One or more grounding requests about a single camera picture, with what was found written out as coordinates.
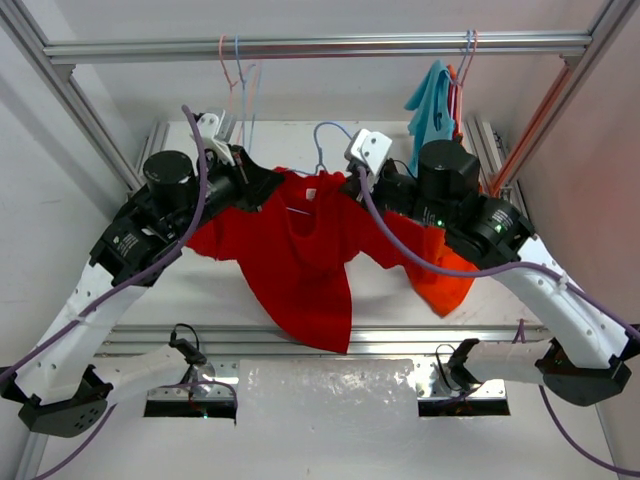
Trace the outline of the red t shirt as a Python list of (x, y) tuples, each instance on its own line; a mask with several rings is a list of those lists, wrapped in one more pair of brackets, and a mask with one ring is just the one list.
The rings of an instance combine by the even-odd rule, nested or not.
[(410, 265), (371, 215), (341, 193), (341, 173), (285, 181), (258, 213), (230, 208), (188, 245), (218, 261), (234, 260), (271, 319), (295, 340), (344, 353), (352, 328), (347, 262), (364, 253), (384, 269)]

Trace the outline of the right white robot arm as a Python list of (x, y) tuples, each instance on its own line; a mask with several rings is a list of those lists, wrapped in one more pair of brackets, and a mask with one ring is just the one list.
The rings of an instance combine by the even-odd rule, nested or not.
[[(397, 171), (391, 144), (380, 132), (361, 130), (354, 136), (344, 153), (348, 194), (366, 205), (379, 229), (414, 264), (450, 277), (493, 278), (551, 335), (522, 344), (466, 339), (441, 374), (463, 391), (494, 379), (535, 384), (576, 406), (620, 394), (631, 377), (626, 362), (639, 353), (638, 326), (586, 294), (517, 207), (481, 192), (480, 161), (459, 142), (423, 145), (415, 174)], [(473, 271), (422, 259), (384, 223), (387, 212), (441, 229), (446, 245)]]

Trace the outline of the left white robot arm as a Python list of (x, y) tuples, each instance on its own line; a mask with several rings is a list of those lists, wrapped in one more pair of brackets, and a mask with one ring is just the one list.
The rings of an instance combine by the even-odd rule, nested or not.
[(227, 144), (206, 148), (199, 162), (176, 150), (155, 153), (143, 164), (143, 178), (91, 249), (43, 338), (26, 359), (1, 371), (1, 396), (20, 404), (18, 416), (32, 433), (76, 437), (109, 407), (176, 385), (206, 364), (200, 348), (177, 335), (144, 355), (107, 360), (96, 353), (198, 228), (230, 208), (260, 211), (285, 180)]

